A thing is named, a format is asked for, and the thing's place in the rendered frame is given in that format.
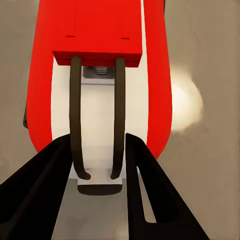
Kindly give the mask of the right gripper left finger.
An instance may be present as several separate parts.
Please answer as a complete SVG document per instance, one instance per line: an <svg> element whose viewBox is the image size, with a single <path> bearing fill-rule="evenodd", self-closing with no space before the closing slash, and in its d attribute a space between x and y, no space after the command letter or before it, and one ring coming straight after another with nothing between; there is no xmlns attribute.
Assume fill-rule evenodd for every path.
<svg viewBox="0 0 240 240"><path fill-rule="evenodd" d="M73 164L70 133L0 184L0 240L51 240Z"/></svg>

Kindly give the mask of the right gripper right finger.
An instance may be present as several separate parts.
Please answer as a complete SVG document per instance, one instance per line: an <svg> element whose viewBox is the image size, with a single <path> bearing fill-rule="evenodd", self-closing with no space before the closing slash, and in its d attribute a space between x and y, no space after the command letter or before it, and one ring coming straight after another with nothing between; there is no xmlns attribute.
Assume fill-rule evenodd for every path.
<svg viewBox="0 0 240 240"><path fill-rule="evenodd" d="M145 142L125 134L129 240L210 240ZM156 223L145 220L140 172Z"/></svg>

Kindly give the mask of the radio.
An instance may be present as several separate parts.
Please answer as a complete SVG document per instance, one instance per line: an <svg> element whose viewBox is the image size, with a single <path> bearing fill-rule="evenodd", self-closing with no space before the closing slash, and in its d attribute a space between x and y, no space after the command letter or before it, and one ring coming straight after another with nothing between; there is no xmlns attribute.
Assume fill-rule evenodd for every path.
<svg viewBox="0 0 240 240"><path fill-rule="evenodd" d="M155 159L169 140L166 0L40 0L23 126L39 153L70 134L69 179L86 196L120 193L126 133Z"/></svg>

